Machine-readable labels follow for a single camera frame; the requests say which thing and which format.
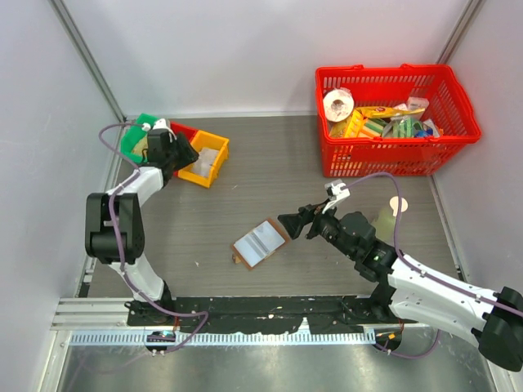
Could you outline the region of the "silver white card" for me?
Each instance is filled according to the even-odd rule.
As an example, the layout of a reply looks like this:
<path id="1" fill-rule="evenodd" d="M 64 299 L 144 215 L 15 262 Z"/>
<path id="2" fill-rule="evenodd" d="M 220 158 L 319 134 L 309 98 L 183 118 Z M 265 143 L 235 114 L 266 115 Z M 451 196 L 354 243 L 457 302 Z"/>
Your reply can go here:
<path id="1" fill-rule="evenodd" d="M 217 149 L 210 149 L 203 147 L 199 152 L 198 160 L 193 164 L 191 171 L 204 178 L 209 178 L 212 166 L 217 158 L 219 151 Z"/>

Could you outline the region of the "brown leather card holder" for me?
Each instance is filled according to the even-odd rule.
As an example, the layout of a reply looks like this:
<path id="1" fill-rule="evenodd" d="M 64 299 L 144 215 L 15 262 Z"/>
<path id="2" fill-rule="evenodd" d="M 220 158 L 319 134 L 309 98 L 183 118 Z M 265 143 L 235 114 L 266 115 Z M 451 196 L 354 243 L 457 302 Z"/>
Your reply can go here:
<path id="1" fill-rule="evenodd" d="M 230 245 L 232 259 L 253 270 L 289 242 L 284 230 L 267 218 Z"/>

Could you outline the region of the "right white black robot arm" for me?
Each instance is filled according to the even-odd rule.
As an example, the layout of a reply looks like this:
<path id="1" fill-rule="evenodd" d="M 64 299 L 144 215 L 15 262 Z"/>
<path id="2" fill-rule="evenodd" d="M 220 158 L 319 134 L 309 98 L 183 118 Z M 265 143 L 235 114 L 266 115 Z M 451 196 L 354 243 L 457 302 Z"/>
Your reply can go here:
<path id="1" fill-rule="evenodd" d="M 369 312 L 380 323 L 393 317 L 415 321 L 455 335 L 476 347 L 501 368 L 522 369 L 522 295 L 504 287 L 496 292 L 473 286 L 431 269 L 377 239 L 361 212 L 342 218 L 319 204 L 300 207 L 278 217 L 296 239 L 305 227 L 308 239 L 320 236 L 376 287 Z"/>

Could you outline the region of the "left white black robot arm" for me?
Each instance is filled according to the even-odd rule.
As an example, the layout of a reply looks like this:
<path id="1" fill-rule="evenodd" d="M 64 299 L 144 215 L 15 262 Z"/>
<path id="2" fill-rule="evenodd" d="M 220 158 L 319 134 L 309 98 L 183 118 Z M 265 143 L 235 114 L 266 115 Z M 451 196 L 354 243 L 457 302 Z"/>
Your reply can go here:
<path id="1" fill-rule="evenodd" d="M 149 319 L 165 325 L 184 315 L 175 312 L 168 285 L 145 255 L 141 207 L 165 188 L 175 172 L 195 163 L 199 154 L 184 134 L 176 134 L 161 122 L 146 132 L 146 139 L 144 163 L 139 165 L 116 149 L 114 152 L 132 165 L 132 173 L 113 189 L 87 196 L 85 249 L 119 274 L 136 303 L 147 304 Z"/>

